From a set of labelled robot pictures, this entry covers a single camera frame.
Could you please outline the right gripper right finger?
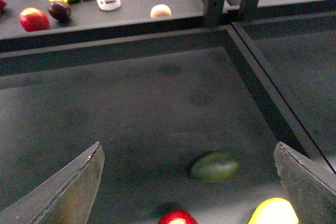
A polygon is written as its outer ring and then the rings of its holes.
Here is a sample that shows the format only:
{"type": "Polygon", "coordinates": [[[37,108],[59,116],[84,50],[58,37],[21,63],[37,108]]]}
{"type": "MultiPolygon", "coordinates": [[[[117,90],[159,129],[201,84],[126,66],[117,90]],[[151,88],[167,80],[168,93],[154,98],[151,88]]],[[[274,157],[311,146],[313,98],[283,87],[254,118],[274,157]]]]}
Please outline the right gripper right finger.
{"type": "Polygon", "coordinates": [[[274,160],[299,223],[335,223],[335,174],[283,142],[274,160]]]}

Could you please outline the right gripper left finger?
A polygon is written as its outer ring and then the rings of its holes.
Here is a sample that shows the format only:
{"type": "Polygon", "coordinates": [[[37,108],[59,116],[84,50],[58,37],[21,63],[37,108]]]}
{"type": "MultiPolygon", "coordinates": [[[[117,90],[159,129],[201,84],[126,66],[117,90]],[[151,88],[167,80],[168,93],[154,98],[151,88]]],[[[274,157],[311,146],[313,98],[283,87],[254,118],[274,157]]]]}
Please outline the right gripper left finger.
{"type": "Polygon", "coordinates": [[[87,223],[104,166],[96,142],[29,194],[1,211],[1,223],[87,223]]]}

